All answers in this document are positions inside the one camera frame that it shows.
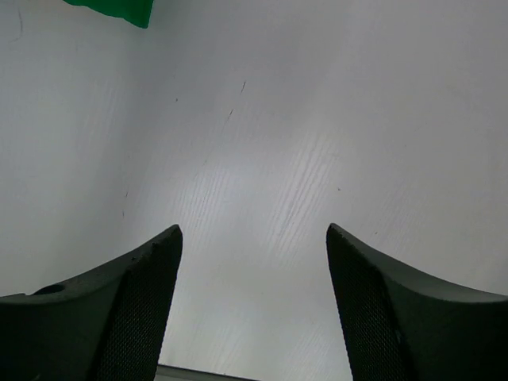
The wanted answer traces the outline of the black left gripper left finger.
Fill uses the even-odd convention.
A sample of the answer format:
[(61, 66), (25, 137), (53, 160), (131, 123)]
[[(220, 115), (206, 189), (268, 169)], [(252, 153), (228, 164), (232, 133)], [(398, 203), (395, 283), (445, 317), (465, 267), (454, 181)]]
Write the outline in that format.
[(183, 251), (173, 225), (33, 294), (1, 298), (3, 380), (153, 380)]

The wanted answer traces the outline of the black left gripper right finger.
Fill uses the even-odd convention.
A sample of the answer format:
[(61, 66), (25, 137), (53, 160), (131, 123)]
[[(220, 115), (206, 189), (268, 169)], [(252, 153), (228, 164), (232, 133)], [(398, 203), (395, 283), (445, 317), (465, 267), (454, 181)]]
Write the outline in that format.
[(505, 380), (507, 297), (451, 283), (326, 233), (354, 380)]

